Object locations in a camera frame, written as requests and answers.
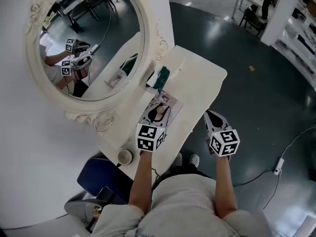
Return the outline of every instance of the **white wall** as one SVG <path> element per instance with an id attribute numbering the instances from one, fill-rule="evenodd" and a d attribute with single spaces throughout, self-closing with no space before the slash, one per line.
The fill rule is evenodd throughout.
<path id="1" fill-rule="evenodd" d="M 28 228 L 4 231 L 8 237 L 89 237 L 83 224 L 70 215 Z"/>
<path id="2" fill-rule="evenodd" d="M 261 37 L 264 44 L 271 45 L 277 40 L 297 2 L 298 0 L 278 0 L 273 17 Z"/>
<path id="3" fill-rule="evenodd" d="M 0 0 L 0 227 L 65 214 L 77 177 L 97 153 L 96 135 L 68 121 L 36 88 L 23 57 L 31 0 Z"/>
<path id="4" fill-rule="evenodd" d="M 161 26 L 160 35 L 167 41 L 168 49 L 174 47 L 174 37 L 169 0 L 149 0 Z"/>

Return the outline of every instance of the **sneaker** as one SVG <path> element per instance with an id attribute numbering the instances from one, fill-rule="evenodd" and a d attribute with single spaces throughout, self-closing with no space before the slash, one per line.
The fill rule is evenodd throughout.
<path id="1" fill-rule="evenodd" d="M 198 167 L 199 156 L 197 154 L 190 155 L 189 164 L 193 164 L 195 167 Z"/>
<path id="2" fill-rule="evenodd" d="M 173 164 L 171 167 L 178 167 L 178 166 L 182 166 L 182 161 L 183 161 L 183 157 L 181 153 L 178 153 L 176 159 L 174 159 Z"/>

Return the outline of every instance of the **white cup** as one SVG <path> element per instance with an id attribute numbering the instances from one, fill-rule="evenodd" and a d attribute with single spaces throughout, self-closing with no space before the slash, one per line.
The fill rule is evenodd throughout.
<path id="1" fill-rule="evenodd" d="M 129 165 L 133 160 L 132 153 L 127 150 L 123 149 L 118 153 L 118 162 L 121 165 Z"/>

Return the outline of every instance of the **white mirror frame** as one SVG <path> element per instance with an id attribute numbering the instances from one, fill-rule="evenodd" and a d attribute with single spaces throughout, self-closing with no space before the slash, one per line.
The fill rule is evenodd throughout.
<path id="1" fill-rule="evenodd" d="M 118 93 L 106 99 L 98 101 L 84 101 L 67 96 L 57 89 L 46 75 L 40 58 L 40 31 L 44 19 L 56 0 L 32 0 L 31 13 L 26 25 L 25 50 L 26 58 L 31 69 L 32 76 L 40 90 L 49 98 L 50 101 L 59 105 L 66 111 L 66 116 L 78 122 L 84 122 L 87 118 L 90 124 L 96 129 L 107 115 L 105 112 L 118 105 L 128 98 L 137 88 L 143 74 L 148 69 L 152 61 L 160 60 L 167 52 L 166 41 L 159 36 L 158 21 L 151 9 L 148 0 L 130 0 L 137 13 L 141 42 L 144 43 L 143 55 L 139 60 L 138 68 L 128 84 Z"/>

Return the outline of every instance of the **white vanity table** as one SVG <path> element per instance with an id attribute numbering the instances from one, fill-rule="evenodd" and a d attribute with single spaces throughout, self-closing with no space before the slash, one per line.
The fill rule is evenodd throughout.
<path id="1" fill-rule="evenodd" d="M 26 26 L 26 54 L 31 73 L 39 89 L 65 110 L 70 120 L 95 128 L 98 148 L 114 164 L 121 149 L 133 153 L 130 165 L 120 169 L 134 179 L 139 151 L 135 148 L 136 125 L 154 94 L 145 90 L 148 77 L 157 63 L 170 70 L 163 90 L 179 100 L 183 107 L 167 127 L 165 142 L 153 154 L 153 168 L 163 174 L 173 163 L 183 143 L 203 113 L 218 95 L 227 72 L 219 66 L 164 39 L 161 18 L 156 18 L 151 0 L 130 0 L 136 11 L 140 32 L 120 48 L 81 98 L 65 94 L 47 77 L 39 54 L 41 25 L 56 0 L 33 0 Z M 138 53 L 131 73 L 111 89 L 104 80 L 111 77 L 131 55 Z"/>

